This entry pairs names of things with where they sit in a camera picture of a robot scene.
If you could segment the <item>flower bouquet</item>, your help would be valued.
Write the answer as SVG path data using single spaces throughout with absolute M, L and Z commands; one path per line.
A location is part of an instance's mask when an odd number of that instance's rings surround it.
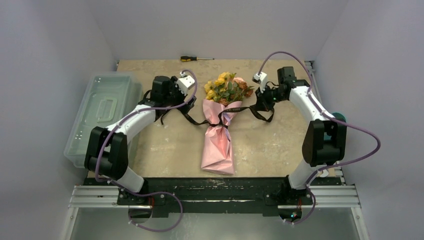
M 204 85 L 205 99 L 228 106 L 233 102 L 242 102 L 250 98 L 254 88 L 248 85 L 243 78 L 235 72 L 223 72 L 214 81 L 208 81 Z

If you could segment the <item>black printed ribbon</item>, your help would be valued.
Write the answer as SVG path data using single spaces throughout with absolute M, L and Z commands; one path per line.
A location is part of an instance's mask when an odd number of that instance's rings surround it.
M 274 110 L 274 108 L 271 108 L 271 109 L 269 109 L 269 110 L 265 110 L 266 112 L 271 112 L 272 114 L 271 114 L 271 116 L 269 117 L 269 118 L 265 118 L 263 115 L 261 115 L 260 113 L 259 113 L 259 111 L 258 110 L 256 110 L 256 106 L 255 105 L 251 105 L 251 106 L 249 106 L 249 107 L 232 107 L 232 108 L 229 108 L 229 109 L 226 109 L 226 110 L 223 110 L 223 111 L 221 111 L 219 114 L 218 114 L 218 117 L 219 117 L 219 122 L 218 123 L 211 123 L 210 121 L 208 121 L 207 119 L 205 119 L 204 121 L 202 121 L 202 122 L 197 122 L 197 121 L 195 121 L 188 113 L 189 113 L 189 111 L 190 111 L 190 109 L 191 108 L 189 108 L 188 106 L 182 106 L 182 107 L 179 107 L 179 108 L 177 108 L 177 110 L 179 110 L 180 111 L 180 113 L 191 123 L 191 124 L 193 124 L 193 125 L 196 125 L 196 126 L 200 126 L 200 125 L 205 125 L 205 124 L 207 124 L 207 125 L 209 125 L 210 127 L 224 127 L 224 128 L 228 128 L 228 126 L 226 125 L 226 124 L 224 124 L 224 121 L 221 119 L 221 117 L 224 115 L 224 114 L 229 114 L 229 113 L 240 113 L 240 112 L 242 112 L 242 111 L 244 111 L 244 110 L 247 110 L 247 109 L 249 109 L 250 110 L 250 112 L 253 114 L 253 116 L 255 117 L 255 118 L 257 118 L 257 119 L 259 119 L 259 120 L 262 120 L 262 121 L 264 121 L 264 122 L 267 122 L 267 123 L 270 123 L 272 120 L 273 120 L 273 117 L 274 117 L 274 114 L 275 114 L 275 110 Z

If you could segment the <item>clear plastic storage box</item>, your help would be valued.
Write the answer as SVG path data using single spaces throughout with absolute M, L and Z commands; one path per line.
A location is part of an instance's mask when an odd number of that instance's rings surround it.
M 84 168 L 90 133 L 107 127 L 129 114 L 141 100 L 142 84 L 131 72 L 94 73 L 87 85 L 64 149 L 64 156 Z

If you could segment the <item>pink wrapping paper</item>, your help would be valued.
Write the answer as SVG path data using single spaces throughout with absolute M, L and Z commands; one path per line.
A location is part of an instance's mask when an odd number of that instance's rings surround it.
M 202 170 L 224 175 L 235 173 L 232 139 L 228 127 L 236 113 L 223 111 L 241 106 L 241 101 L 235 101 L 225 106 L 212 100 L 203 100 L 203 114 L 210 122 L 210 126 L 204 135 L 200 165 Z

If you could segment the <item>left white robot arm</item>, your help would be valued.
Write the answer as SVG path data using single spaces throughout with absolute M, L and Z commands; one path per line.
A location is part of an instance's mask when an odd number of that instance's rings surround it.
M 97 181 L 113 181 L 130 191 L 130 199 L 138 205 L 148 201 L 149 191 L 143 187 L 144 178 L 129 166 L 128 144 L 168 111 L 193 106 L 195 95 L 188 93 L 197 89 L 198 82 L 193 73 L 186 73 L 156 76 L 151 90 L 129 114 L 107 127 L 96 126 L 90 133 L 84 167 L 94 172 Z

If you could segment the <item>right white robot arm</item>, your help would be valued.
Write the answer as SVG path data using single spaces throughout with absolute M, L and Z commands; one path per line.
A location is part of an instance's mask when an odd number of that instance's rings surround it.
M 278 86 L 269 87 L 266 73 L 253 75 L 252 80 L 259 85 L 255 92 L 255 109 L 268 112 L 273 110 L 275 103 L 290 101 L 308 122 L 301 146 L 303 159 L 288 175 L 289 185 L 280 191 L 282 200 L 292 204 L 300 198 L 300 190 L 307 187 L 322 167 L 331 166 L 344 158 L 347 128 L 342 117 L 332 120 L 334 116 L 318 102 L 309 83 L 296 78 L 292 67 L 278 69 L 277 76 Z

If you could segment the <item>teal vase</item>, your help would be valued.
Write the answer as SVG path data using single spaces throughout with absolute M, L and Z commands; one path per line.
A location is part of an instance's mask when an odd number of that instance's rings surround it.
M 345 116 L 339 112 L 333 112 L 332 115 L 337 119 L 340 120 L 342 122 L 347 122 Z M 330 140 L 332 138 L 333 134 L 331 132 L 326 131 L 324 134 L 324 139 L 325 140 Z

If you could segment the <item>yellow black screwdriver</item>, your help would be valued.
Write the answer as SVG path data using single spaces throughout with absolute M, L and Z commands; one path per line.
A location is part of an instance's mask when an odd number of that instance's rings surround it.
M 207 61 L 207 60 L 214 60 L 214 58 L 202 58 L 202 57 L 197 57 L 197 56 L 188 56 L 188 55 L 183 55 L 179 58 L 179 60 L 181 62 L 195 62 L 195 61 Z

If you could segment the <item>black aluminium base frame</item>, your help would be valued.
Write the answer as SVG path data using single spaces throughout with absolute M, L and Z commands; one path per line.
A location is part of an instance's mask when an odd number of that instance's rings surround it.
M 145 222 L 170 214 L 261 214 L 298 220 L 315 208 L 354 208 L 357 190 L 337 177 L 316 178 L 308 189 L 292 189 L 287 177 L 149 177 L 134 195 L 88 178 L 76 186 L 72 208 L 126 209 Z

